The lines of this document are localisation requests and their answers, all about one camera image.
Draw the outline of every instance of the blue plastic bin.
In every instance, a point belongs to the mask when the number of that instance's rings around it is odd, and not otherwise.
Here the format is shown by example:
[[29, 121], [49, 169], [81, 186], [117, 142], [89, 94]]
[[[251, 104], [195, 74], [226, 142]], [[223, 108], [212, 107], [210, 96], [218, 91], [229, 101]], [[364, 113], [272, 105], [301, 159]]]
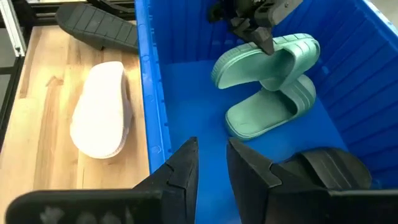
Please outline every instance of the blue plastic bin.
[[[226, 165], [228, 108], [258, 83], [217, 89], [216, 59], [242, 44], [224, 22], [209, 24], [215, 0], [136, 0], [150, 171], [190, 136], [199, 142], [197, 223], [239, 223]], [[368, 1], [304, 0], [274, 36], [308, 33], [321, 45], [308, 75], [318, 99], [305, 116], [246, 142], [283, 161], [336, 146], [357, 155], [375, 187], [398, 187], [398, 32]]]

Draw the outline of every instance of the blue bin wall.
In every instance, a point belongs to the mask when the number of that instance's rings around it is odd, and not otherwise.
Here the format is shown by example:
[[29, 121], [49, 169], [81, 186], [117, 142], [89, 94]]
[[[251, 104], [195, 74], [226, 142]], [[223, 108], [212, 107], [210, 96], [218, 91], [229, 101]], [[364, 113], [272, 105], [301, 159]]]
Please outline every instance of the blue bin wall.
[[[172, 153], [160, 71], [216, 59], [241, 43], [224, 22], [207, 23], [214, 2], [136, 0], [151, 172]], [[321, 45], [318, 63], [306, 74], [349, 151], [383, 187], [398, 187], [397, 30], [368, 1], [304, 0], [274, 36], [297, 32]]]

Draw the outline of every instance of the wooden tabletop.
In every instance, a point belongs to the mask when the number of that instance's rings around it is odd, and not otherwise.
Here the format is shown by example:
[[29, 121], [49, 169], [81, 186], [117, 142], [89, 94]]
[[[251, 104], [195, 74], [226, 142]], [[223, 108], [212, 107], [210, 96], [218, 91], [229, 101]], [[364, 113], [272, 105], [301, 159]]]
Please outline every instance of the wooden tabletop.
[[[123, 150], [92, 159], [73, 145], [69, 125], [92, 66], [122, 61], [133, 119]], [[149, 175], [139, 57], [95, 50], [58, 26], [35, 27], [0, 153], [0, 223], [17, 196], [39, 189], [131, 188]]]

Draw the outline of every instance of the slide sandal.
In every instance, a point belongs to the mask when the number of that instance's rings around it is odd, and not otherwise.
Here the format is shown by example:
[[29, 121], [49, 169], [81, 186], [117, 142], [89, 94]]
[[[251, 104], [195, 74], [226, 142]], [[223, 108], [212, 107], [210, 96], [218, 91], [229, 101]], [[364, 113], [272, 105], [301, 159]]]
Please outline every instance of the slide sandal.
[[278, 91], [261, 88], [231, 107], [225, 116], [233, 136], [249, 140], [307, 112], [315, 102], [315, 87], [305, 75]]
[[319, 58], [320, 47], [309, 34], [274, 38], [275, 53], [265, 54], [254, 43], [243, 44], [225, 52], [215, 63], [211, 78], [220, 88], [260, 81], [276, 91], [310, 69]]
[[370, 189], [372, 184], [368, 168], [357, 157], [338, 148], [319, 147], [300, 152], [279, 165], [327, 189]]
[[90, 70], [70, 125], [73, 143], [87, 156], [106, 159], [123, 148], [132, 117], [126, 82], [121, 62]]
[[62, 4], [55, 19], [62, 30], [98, 50], [138, 52], [137, 27], [101, 9], [83, 3]]

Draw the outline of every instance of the white slide sandal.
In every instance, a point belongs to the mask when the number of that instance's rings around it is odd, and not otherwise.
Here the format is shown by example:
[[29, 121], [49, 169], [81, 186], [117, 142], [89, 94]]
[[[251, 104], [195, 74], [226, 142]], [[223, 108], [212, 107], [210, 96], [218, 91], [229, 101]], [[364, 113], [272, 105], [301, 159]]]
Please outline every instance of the white slide sandal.
[[132, 118], [121, 62], [95, 65], [85, 81], [70, 125], [75, 146], [87, 156], [107, 159], [126, 142]]

